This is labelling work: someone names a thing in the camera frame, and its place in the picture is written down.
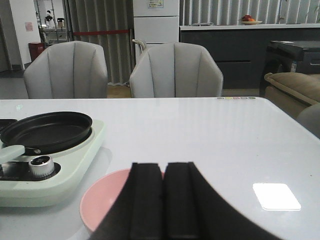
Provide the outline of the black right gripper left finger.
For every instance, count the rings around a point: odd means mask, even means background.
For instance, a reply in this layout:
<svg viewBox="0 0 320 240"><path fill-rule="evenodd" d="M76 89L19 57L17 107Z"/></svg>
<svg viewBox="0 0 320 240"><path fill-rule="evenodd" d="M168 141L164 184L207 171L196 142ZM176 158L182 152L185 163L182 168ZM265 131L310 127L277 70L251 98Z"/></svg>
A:
<svg viewBox="0 0 320 240"><path fill-rule="evenodd" d="M118 197L93 240L161 240L163 230L162 172L156 163L131 165Z"/></svg>

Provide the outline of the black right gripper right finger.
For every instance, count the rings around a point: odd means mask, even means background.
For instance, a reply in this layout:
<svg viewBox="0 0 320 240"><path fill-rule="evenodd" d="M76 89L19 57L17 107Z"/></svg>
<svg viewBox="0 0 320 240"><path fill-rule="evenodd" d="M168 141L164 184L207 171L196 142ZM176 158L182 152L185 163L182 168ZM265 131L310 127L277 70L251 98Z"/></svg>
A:
<svg viewBox="0 0 320 240"><path fill-rule="evenodd" d="M172 162L164 174L167 240L275 240L210 186L192 162Z"/></svg>

